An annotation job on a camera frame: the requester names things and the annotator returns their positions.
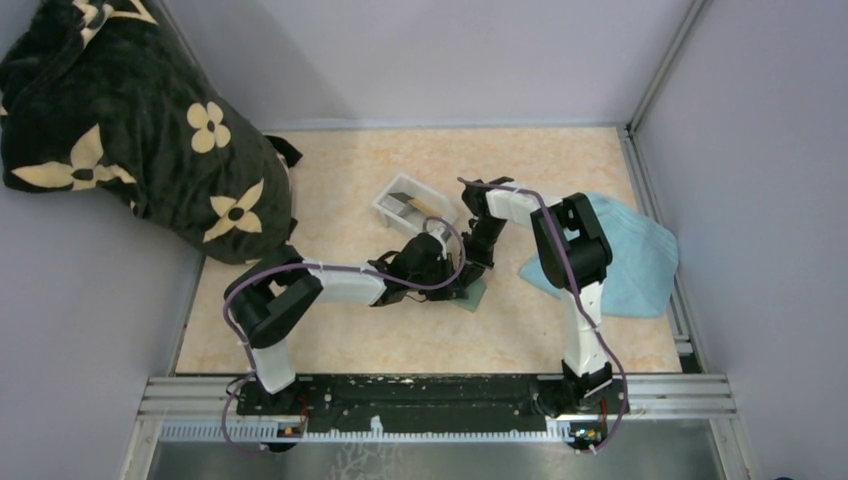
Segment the translucent white plastic bin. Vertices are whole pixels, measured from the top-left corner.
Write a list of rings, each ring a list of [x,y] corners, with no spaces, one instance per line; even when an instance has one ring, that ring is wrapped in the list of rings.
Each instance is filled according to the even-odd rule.
[[[447,195],[403,173],[396,174],[371,202],[383,225],[415,236],[427,217],[454,224],[459,213]]]

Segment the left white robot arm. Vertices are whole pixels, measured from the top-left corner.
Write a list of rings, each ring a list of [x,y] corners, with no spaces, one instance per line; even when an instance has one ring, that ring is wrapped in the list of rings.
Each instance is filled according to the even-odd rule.
[[[356,265],[308,259],[284,245],[227,287],[224,318],[246,345],[251,371],[262,387],[261,401],[285,414],[300,399],[287,338],[311,307],[383,307],[411,292],[427,301],[458,299],[466,293],[463,265],[430,233],[418,234],[400,251]]]

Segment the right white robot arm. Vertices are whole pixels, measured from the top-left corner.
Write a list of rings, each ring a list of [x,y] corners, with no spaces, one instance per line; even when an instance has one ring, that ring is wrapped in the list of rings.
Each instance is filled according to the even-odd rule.
[[[590,201],[582,193],[545,196],[509,177],[459,182],[464,185],[462,201],[472,214],[470,230],[462,234],[461,283],[470,285],[494,268],[495,246],[506,224],[530,230],[542,273],[557,290],[571,330],[563,351],[563,398],[576,412],[590,411],[612,382],[600,303],[613,260]]]

